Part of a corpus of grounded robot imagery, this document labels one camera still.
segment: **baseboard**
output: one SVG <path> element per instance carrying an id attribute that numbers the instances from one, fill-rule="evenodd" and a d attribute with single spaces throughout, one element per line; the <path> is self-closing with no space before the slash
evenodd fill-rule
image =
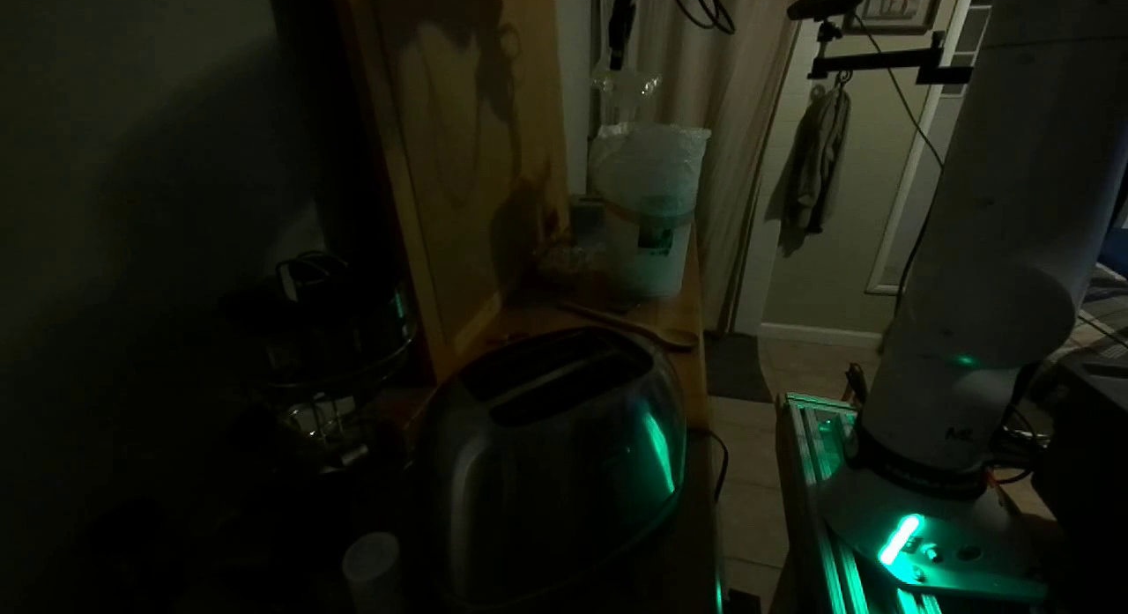
<path id="1" fill-rule="evenodd" d="M 802 341 L 804 343 L 821 343 L 823 345 L 846 345 L 848 348 L 865 348 L 876 350 L 881 347 L 881 333 L 861 332 L 857 330 L 839 330 L 835 327 L 812 327 L 809 325 L 792 325 L 786 323 L 761 323 L 758 330 L 761 339 L 782 339 L 785 341 Z"/>

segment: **green led light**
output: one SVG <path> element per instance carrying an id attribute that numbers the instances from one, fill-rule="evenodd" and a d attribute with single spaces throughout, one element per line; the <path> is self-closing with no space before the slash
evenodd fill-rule
<path id="1" fill-rule="evenodd" d="M 892 536 L 889 537 L 889 543 L 885 544 L 885 547 L 881 549 L 881 554 L 878 555 L 878 559 L 885 565 L 891 565 L 893 560 L 897 559 L 897 555 L 901 552 L 901 549 L 908 543 L 909 537 L 913 536 L 913 533 L 917 532 L 919 526 L 919 515 L 909 515 L 905 517 L 905 519 L 901 519 L 897 529 L 893 530 Z"/>
<path id="2" fill-rule="evenodd" d="M 670 492 L 673 492 L 673 468 L 670 466 L 670 445 L 666 441 L 666 435 L 658 427 L 658 421 L 650 413 L 643 416 L 643 421 L 646 423 L 646 433 L 650 436 L 650 442 L 654 447 L 654 454 L 658 455 L 658 462 L 662 466 L 662 475 L 666 477 L 666 485 L 669 486 Z"/>

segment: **wooden spoon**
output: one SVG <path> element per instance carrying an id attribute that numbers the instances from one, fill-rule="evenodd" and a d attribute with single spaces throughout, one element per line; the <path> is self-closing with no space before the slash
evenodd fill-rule
<path id="1" fill-rule="evenodd" d="M 646 325 L 644 323 L 631 321 L 610 313 L 573 304 L 571 301 L 561 301 L 557 306 L 562 310 L 575 313 L 592 321 L 598 321 L 620 330 L 627 330 L 629 332 L 641 334 L 667 350 L 672 350 L 675 352 L 688 352 L 700 344 L 700 339 L 688 330 Z"/>

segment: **metal arm mount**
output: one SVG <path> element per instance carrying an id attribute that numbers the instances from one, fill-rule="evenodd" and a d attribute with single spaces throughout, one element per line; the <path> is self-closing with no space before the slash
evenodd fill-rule
<path id="1" fill-rule="evenodd" d="M 811 62 L 808 79 L 826 79 L 830 72 L 918 68 L 917 84 L 967 84 L 971 80 L 970 65 L 940 65 L 944 52 L 944 33 L 940 30 L 932 34 L 932 45 L 927 49 L 826 56 L 827 44 L 841 36 L 843 32 L 829 20 L 819 25 L 819 55 Z"/>

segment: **towel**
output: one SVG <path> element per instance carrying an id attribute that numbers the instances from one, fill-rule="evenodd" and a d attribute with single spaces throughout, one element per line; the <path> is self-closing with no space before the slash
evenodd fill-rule
<path id="1" fill-rule="evenodd" d="M 811 103 L 795 130 L 776 192 L 784 198 L 784 223 L 801 233 L 822 233 L 834 209 L 849 105 L 849 95 L 834 88 Z"/>

